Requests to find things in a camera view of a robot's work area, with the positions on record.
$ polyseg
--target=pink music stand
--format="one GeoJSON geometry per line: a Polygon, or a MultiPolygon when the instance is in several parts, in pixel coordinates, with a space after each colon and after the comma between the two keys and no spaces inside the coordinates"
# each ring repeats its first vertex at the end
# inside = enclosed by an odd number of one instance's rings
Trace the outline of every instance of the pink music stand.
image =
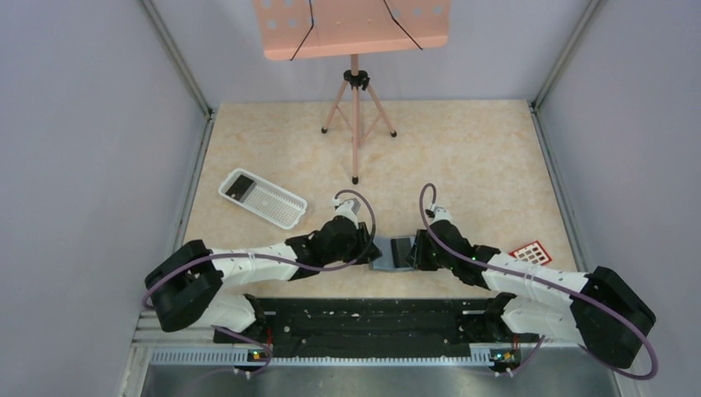
{"type": "Polygon", "coordinates": [[[331,106],[322,132],[336,110],[353,131],[353,184],[358,184],[358,147],[380,118],[397,136],[372,86],[360,70],[358,54],[439,47],[448,41],[451,0],[252,0],[265,57],[293,60],[350,55],[350,69],[331,106]],[[353,122],[338,107],[350,84],[353,122]],[[378,115],[360,136],[360,89],[370,93],[378,115]]]}

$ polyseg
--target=cable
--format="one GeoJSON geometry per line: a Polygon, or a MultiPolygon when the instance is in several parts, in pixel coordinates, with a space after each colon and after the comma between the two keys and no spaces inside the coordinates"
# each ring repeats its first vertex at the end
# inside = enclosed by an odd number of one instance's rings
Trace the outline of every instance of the cable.
{"type": "MultiPolygon", "coordinates": [[[[368,240],[368,243],[365,245],[365,248],[363,249],[363,251],[361,251],[360,254],[358,255],[358,257],[355,258],[353,261],[344,263],[343,265],[338,265],[338,266],[333,266],[333,267],[314,267],[314,266],[305,265],[303,263],[299,263],[296,261],[292,261],[290,259],[283,258],[281,256],[274,256],[274,255],[267,255],[267,254],[255,254],[254,257],[260,258],[260,259],[268,259],[271,261],[287,263],[288,265],[295,265],[297,267],[301,267],[302,269],[312,270],[312,271],[337,271],[337,270],[345,269],[348,266],[353,266],[356,263],[358,263],[358,260],[360,258],[362,258],[365,255],[365,253],[367,253],[367,251],[373,246],[373,239],[374,239],[375,232],[377,230],[377,222],[375,219],[375,215],[374,215],[374,211],[372,209],[372,206],[370,206],[370,203],[368,202],[367,198],[365,198],[365,196],[356,192],[355,190],[353,190],[353,189],[339,190],[338,193],[336,193],[336,195],[333,196],[333,198],[338,199],[338,196],[340,196],[341,194],[344,194],[344,193],[354,194],[358,199],[360,199],[360,201],[363,202],[363,204],[365,204],[365,207],[368,209],[368,212],[370,213],[370,221],[372,222],[372,227],[370,229],[370,239],[368,240]]],[[[201,264],[203,262],[207,262],[207,261],[214,261],[217,259],[249,258],[249,257],[250,257],[250,254],[248,254],[248,253],[227,252],[227,253],[223,253],[223,254],[213,254],[213,255],[209,255],[209,256],[203,256],[201,258],[195,259],[194,261],[190,261],[190,262],[180,266],[178,269],[171,271],[164,278],[158,280],[155,284],[153,284],[151,286],[151,288],[149,288],[146,291],[146,294],[141,299],[141,304],[147,309],[152,309],[153,305],[149,304],[149,298],[151,297],[151,295],[158,288],[162,287],[165,283],[171,281],[175,276],[177,276],[177,275],[179,275],[187,270],[192,269],[196,265],[199,265],[199,264],[201,264]]]]}
{"type": "MultiPolygon", "coordinates": [[[[425,184],[425,185],[423,186],[423,188],[421,189],[421,194],[419,195],[418,206],[419,206],[419,211],[421,211],[421,220],[423,221],[423,226],[426,228],[428,234],[431,235],[431,238],[433,239],[433,241],[436,242],[436,244],[438,244],[438,246],[440,246],[441,248],[443,248],[444,250],[446,250],[448,253],[450,253],[450,254],[453,255],[454,257],[456,257],[456,258],[458,258],[458,259],[460,259],[460,260],[462,260],[462,261],[471,263],[471,264],[473,264],[473,265],[477,265],[477,266],[480,266],[480,267],[484,267],[485,269],[498,271],[498,272],[500,272],[500,273],[505,273],[505,274],[508,274],[508,275],[515,275],[516,277],[522,277],[522,278],[526,278],[526,277],[527,277],[527,275],[526,275],[525,273],[522,273],[522,272],[520,272],[520,271],[511,270],[511,269],[504,269],[504,268],[501,268],[501,267],[497,267],[497,266],[495,266],[495,265],[490,265],[490,264],[488,264],[488,263],[476,261],[476,260],[474,260],[474,259],[472,259],[472,258],[469,258],[469,257],[467,257],[467,256],[464,256],[464,255],[460,254],[458,251],[453,250],[452,248],[450,248],[449,246],[447,246],[447,244],[445,244],[444,242],[442,242],[441,239],[438,238],[438,236],[436,235],[436,233],[435,233],[433,230],[431,230],[431,227],[430,227],[430,225],[428,224],[428,220],[426,219],[426,214],[425,214],[425,212],[424,212],[423,199],[424,199],[424,196],[426,195],[426,191],[427,191],[429,188],[431,188],[431,190],[433,191],[433,198],[432,198],[432,200],[431,200],[431,204],[435,204],[435,203],[436,203],[436,196],[437,196],[437,193],[436,193],[436,186],[435,186],[434,184],[432,184],[432,183],[428,183],[428,184],[425,184]]],[[[623,325],[625,325],[626,328],[630,329],[631,332],[633,332],[633,334],[634,334],[638,339],[640,339],[640,341],[642,342],[643,346],[645,346],[645,349],[647,350],[647,354],[650,355],[651,369],[650,369],[650,372],[648,372],[648,373],[645,374],[645,375],[636,375],[636,374],[632,374],[632,373],[630,373],[630,372],[623,371],[623,370],[621,370],[620,368],[617,368],[617,367],[615,367],[615,366],[611,366],[611,365],[609,365],[609,364],[607,364],[607,363],[601,361],[601,360],[600,360],[598,357],[596,357],[589,349],[587,349],[586,347],[580,346],[582,349],[584,349],[585,352],[587,352],[588,354],[590,354],[590,355],[591,355],[593,358],[595,358],[598,362],[600,362],[601,364],[603,364],[604,366],[606,366],[607,368],[609,368],[611,371],[614,371],[614,372],[616,372],[616,373],[619,374],[619,375],[623,375],[623,376],[626,376],[627,378],[631,378],[631,379],[634,379],[634,380],[650,380],[650,379],[654,378],[654,377],[657,375],[657,371],[659,370],[659,362],[658,362],[658,360],[657,360],[657,353],[655,353],[655,349],[652,347],[652,344],[651,344],[650,341],[647,339],[647,337],[646,337],[639,329],[637,329],[637,327],[636,327],[633,323],[631,323],[630,321],[628,321],[628,320],[627,320],[626,318],[624,318],[622,315],[616,313],[614,310],[610,309],[610,308],[609,308],[608,306],[606,306],[605,304],[601,304],[599,301],[594,300],[594,299],[590,298],[590,297],[587,296],[587,295],[581,294],[581,293],[578,292],[578,291],[574,291],[574,290],[572,290],[572,289],[563,287],[563,286],[561,286],[561,285],[558,285],[558,284],[556,284],[556,283],[550,282],[549,280],[545,280],[545,279],[542,279],[541,277],[537,277],[537,276],[529,277],[529,280],[533,280],[533,281],[535,281],[535,282],[537,282],[537,283],[540,283],[540,284],[543,284],[543,285],[545,285],[545,286],[551,287],[552,289],[557,289],[558,291],[564,292],[565,294],[568,294],[569,296],[571,296],[571,297],[573,297],[573,298],[577,298],[577,299],[583,300],[584,302],[586,302],[586,303],[588,303],[588,304],[591,304],[591,305],[594,306],[595,308],[597,308],[597,309],[603,311],[604,313],[608,314],[609,316],[615,318],[617,321],[619,321],[620,323],[622,323],[623,325]]],[[[526,362],[528,361],[528,358],[527,358],[518,368],[523,367],[523,365],[526,364],[526,362]]]]}
{"type": "Polygon", "coordinates": [[[387,8],[387,12],[389,12],[389,16],[392,17],[392,21],[394,21],[394,23],[396,23],[397,26],[399,26],[399,29],[401,29],[405,35],[407,35],[410,39],[412,39],[412,41],[414,42],[414,44],[417,45],[419,50],[423,51],[423,48],[416,42],[416,40],[414,40],[412,35],[410,35],[409,32],[406,29],[404,29],[402,24],[400,24],[399,21],[397,21],[397,19],[394,17],[392,10],[389,9],[389,5],[387,4],[387,0],[382,0],[382,1],[384,2],[384,6],[387,8]]]}
{"type": "Polygon", "coordinates": [[[294,60],[294,57],[297,56],[299,49],[302,48],[302,45],[304,45],[304,41],[307,41],[307,37],[309,37],[309,33],[312,33],[312,29],[314,28],[314,10],[312,10],[312,0],[309,0],[309,15],[311,15],[312,25],[309,27],[307,34],[304,35],[302,42],[299,43],[299,45],[297,46],[297,50],[294,51],[294,54],[292,54],[292,58],[290,58],[289,60],[294,60]]]}
{"type": "Polygon", "coordinates": [[[225,333],[226,335],[228,335],[228,336],[230,336],[230,337],[234,337],[234,338],[236,338],[236,339],[238,339],[238,340],[240,340],[240,341],[242,341],[242,342],[246,342],[246,343],[250,343],[250,344],[252,344],[252,345],[256,345],[256,346],[260,347],[261,349],[265,350],[265,355],[266,355],[265,363],[263,364],[263,366],[262,366],[261,368],[258,368],[257,370],[255,370],[255,371],[253,371],[253,372],[249,372],[249,371],[239,371],[239,370],[236,369],[236,368],[234,368],[233,370],[232,370],[231,368],[217,368],[216,370],[212,370],[212,371],[206,372],[205,374],[200,375],[200,376],[198,376],[197,378],[195,378],[195,379],[191,380],[190,382],[188,382],[188,383],[186,384],[186,386],[185,386],[183,389],[181,389],[180,392],[178,392],[177,396],[180,396],[180,395],[181,395],[182,393],[184,393],[186,390],[192,389],[192,387],[193,387],[194,385],[196,385],[197,383],[199,383],[199,382],[201,382],[201,381],[203,381],[203,380],[205,380],[205,379],[207,379],[208,377],[213,376],[213,375],[223,374],[223,373],[234,374],[234,375],[246,375],[246,377],[250,377],[250,376],[253,376],[253,375],[258,375],[259,373],[265,371],[265,369],[270,365],[270,362],[273,360],[273,351],[270,350],[270,348],[267,347],[266,345],[264,345],[263,343],[260,343],[260,342],[256,341],[255,339],[251,339],[251,338],[249,338],[249,337],[245,337],[245,336],[239,334],[238,332],[233,332],[231,329],[226,328],[226,327],[220,327],[220,326],[218,326],[218,325],[212,325],[212,328],[214,328],[215,330],[217,330],[217,331],[219,331],[219,332],[225,333]]]}

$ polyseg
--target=black cable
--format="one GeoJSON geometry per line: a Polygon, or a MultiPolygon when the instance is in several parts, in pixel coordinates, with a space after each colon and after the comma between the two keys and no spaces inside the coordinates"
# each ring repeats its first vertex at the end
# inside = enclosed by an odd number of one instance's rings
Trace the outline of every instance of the black cable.
{"type": "Polygon", "coordinates": [[[399,26],[399,29],[401,29],[410,39],[412,39],[412,41],[414,42],[414,44],[417,45],[419,50],[423,50],[423,48],[421,48],[421,46],[416,42],[416,40],[414,40],[412,35],[410,35],[409,32],[406,29],[404,29],[402,24],[400,24],[399,21],[397,21],[397,19],[394,18],[394,14],[392,13],[392,10],[389,9],[389,5],[387,4],[387,0],[382,0],[382,1],[384,2],[384,6],[387,7],[387,12],[389,12],[389,16],[392,17],[392,21],[394,21],[394,23],[396,23],[397,26],[399,26]]]}
{"type": "Polygon", "coordinates": [[[311,18],[312,18],[312,25],[309,27],[307,34],[304,35],[302,42],[299,43],[297,50],[294,51],[294,54],[292,54],[292,58],[290,58],[289,60],[294,60],[294,57],[297,56],[299,49],[302,48],[302,45],[304,45],[304,41],[307,41],[307,37],[309,37],[309,33],[312,33],[312,29],[314,28],[314,10],[312,10],[312,0],[309,0],[309,15],[311,15],[311,18]]]}

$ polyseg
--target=robotic arm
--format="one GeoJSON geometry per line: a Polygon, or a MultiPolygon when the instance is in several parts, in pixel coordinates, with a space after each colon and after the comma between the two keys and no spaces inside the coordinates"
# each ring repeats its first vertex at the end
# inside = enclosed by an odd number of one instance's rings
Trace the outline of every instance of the robotic arm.
{"type": "Polygon", "coordinates": [[[321,230],[273,246],[226,251],[207,249],[202,240],[183,245],[145,279],[161,328],[175,332],[200,321],[242,332],[265,316],[249,295],[218,294],[222,286],[299,280],[336,261],[355,258],[338,266],[346,267],[377,259],[382,254],[372,242],[374,228],[369,234],[358,222],[359,209],[356,198],[346,200],[321,230]]]}
{"type": "Polygon", "coordinates": [[[535,333],[563,339],[586,347],[610,366],[631,366],[642,345],[640,338],[609,313],[556,288],[564,287],[604,304],[646,336],[655,324],[655,314],[613,270],[598,267],[592,273],[582,273],[533,265],[497,248],[470,244],[445,208],[432,205],[426,213],[432,218],[429,228],[441,242],[489,268],[451,254],[427,230],[417,233],[411,256],[414,267],[447,268],[465,284],[501,292],[487,308],[499,322],[492,327],[495,333],[535,333]]]}

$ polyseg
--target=white tray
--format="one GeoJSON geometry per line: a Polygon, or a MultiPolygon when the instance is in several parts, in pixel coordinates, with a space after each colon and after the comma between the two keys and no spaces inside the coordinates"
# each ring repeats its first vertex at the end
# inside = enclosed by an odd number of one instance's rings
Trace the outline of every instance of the white tray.
{"type": "Polygon", "coordinates": [[[219,194],[285,230],[294,227],[307,211],[304,198],[241,168],[233,170],[224,179],[219,185],[219,194]],[[245,191],[231,192],[233,184],[242,176],[252,179],[253,183],[243,184],[245,191]]]}

